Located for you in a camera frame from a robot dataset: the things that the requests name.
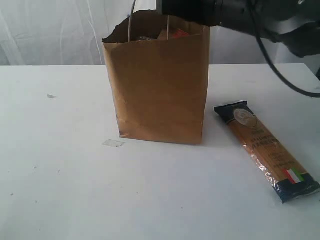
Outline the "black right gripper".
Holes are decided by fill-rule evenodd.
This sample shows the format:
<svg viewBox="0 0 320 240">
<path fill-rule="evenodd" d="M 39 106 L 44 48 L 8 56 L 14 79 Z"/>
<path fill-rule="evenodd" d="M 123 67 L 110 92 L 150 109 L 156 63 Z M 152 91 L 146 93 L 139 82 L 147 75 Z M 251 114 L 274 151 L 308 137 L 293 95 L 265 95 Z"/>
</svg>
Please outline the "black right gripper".
<svg viewBox="0 0 320 240">
<path fill-rule="evenodd" d="M 187 22 L 213 27 L 218 25 L 223 0 L 156 0 L 156 11 Z"/>
</svg>

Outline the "black covered right arm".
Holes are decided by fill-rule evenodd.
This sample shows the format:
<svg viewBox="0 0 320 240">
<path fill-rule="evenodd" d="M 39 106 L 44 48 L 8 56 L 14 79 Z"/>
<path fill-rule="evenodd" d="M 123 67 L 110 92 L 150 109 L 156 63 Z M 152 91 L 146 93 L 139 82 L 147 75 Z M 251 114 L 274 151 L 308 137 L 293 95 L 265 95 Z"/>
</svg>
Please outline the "black covered right arm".
<svg viewBox="0 0 320 240">
<path fill-rule="evenodd" d="M 158 0 L 162 15 L 282 43 L 297 57 L 320 53 L 319 0 Z"/>
</svg>

